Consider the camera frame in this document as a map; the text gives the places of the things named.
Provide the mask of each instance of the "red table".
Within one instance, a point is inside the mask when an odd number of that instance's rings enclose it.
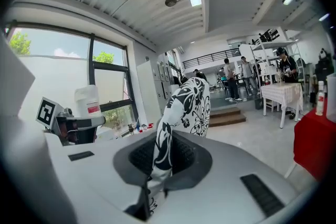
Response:
[[[304,167],[316,180],[320,181],[336,150],[336,123],[325,116],[317,116],[313,109],[299,121],[294,128],[294,161]]]

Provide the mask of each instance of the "white bottle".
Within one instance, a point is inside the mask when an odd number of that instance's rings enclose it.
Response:
[[[317,106],[316,106],[316,115],[323,115],[323,105],[324,105],[324,91],[323,91],[324,83],[323,81],[319,81],[319,92],[317,94]]]

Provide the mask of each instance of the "sky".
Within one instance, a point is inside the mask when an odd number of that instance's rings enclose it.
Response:
[[[88,38],[31,28],[16,28],[14,34],[18,31],[21,31],[22,34],[27,34],[27,39],[31,40],[29,48],[31,55],[88,58],[90,43]],[[95,41],[93,44],[93,55],[98,56],[102,51],[114,54],[113,63],[115,65],[123,65],[121,49]]]

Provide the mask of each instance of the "wooden step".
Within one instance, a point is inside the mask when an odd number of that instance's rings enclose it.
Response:
[[[229,108],[229,109],[221,109],[216,111],[210,111],[210,118],[217,118],[222,116],[230,116],[240,114],[240,109],[237,107]]]
[[[240,122],[245,122],[246,118],[242,114],[233,114],[223,117],[210,118],[209,127],[231,125]]]

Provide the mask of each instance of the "table with tablecloth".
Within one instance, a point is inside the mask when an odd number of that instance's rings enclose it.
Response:
[[[302,87],[299,83],[274,83],[261,87],[262,97],[264,99],[264,116],[266,116],[266,99],[281,104],[282,116],[280,128],[285,123],[286,108],[296,109],[295,121],[298,121],[299,110],[303,108]]]
[[[326,113],[325,100],[323,116],[317,116],[313,109],[294,128],[294,161],[316,180],[324,177],[336,150],[336,123],[329,121]]]

